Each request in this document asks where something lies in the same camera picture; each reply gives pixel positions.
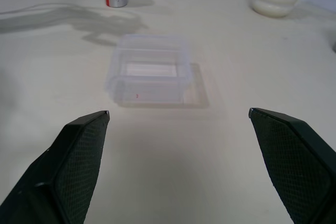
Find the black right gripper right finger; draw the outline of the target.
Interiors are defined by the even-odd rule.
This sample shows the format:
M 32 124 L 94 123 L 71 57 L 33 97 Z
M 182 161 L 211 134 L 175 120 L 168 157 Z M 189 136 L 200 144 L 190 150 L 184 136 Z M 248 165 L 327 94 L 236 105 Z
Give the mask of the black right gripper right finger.
M 336 224 L 336 152 L 305 121 L 261 108 L 248 116 L 294 224 Z

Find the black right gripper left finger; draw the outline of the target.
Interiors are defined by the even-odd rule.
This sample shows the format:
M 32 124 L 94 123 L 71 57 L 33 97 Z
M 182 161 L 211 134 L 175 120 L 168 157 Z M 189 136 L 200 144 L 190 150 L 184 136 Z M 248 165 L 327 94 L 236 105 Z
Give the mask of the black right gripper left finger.
M 66 124 L 0 205 L 0 224 L 83 224 L 109 121 L 99 111 Z

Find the clear plastic container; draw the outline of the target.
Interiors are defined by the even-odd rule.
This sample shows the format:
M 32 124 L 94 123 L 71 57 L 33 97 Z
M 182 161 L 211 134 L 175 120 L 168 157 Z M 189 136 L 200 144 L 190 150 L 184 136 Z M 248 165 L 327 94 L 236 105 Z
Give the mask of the clear plastic container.
M 182 38 L 127 34 L 113 51 L 105 88 L 115 103 L 180 104 L 192 79 Z

